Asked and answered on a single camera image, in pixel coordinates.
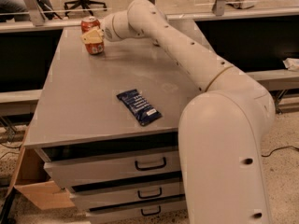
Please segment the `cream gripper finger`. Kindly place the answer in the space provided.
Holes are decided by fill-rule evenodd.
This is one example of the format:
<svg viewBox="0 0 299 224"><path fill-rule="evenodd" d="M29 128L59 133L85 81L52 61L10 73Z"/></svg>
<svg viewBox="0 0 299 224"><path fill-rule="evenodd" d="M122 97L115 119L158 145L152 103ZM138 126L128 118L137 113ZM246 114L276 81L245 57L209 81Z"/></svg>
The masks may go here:
<svg viewBox="0 0 299 224"><path fill-rule="evenodd" d="M81 36L81 40L84 44L102 43L104 40L104 34L100 28L93 27L90 31Z"/></svg>

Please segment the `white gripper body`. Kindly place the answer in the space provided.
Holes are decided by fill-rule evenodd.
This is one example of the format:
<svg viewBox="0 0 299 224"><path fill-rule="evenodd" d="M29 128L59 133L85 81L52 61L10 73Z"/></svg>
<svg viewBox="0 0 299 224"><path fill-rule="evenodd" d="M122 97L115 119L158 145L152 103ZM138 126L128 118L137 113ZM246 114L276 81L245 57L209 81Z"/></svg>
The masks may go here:
<svg viewBox="0 0 299 224"><path fill-rule="evenodd" d="M114 31L114 20L115 15L109 14L105 16L101 21L101 29L104 33L104 37L106 40L110 42L120 41L121 39L118 37L116 32Z"/></svg>

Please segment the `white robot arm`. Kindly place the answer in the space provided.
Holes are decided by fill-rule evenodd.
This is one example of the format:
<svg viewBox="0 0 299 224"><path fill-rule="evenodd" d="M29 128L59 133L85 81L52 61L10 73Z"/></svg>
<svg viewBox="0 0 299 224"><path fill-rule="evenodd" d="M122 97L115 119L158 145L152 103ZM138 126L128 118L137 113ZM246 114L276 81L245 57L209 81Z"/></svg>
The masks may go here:
<svg viewBox="0 0 299 224"><path fill-rule="evenodd" d="M148 37L199 90L178 125L178 151L190 224L272 224L260 144L275 119L269 91L173 27L148 0L101 21L109 41Z"/></svg>

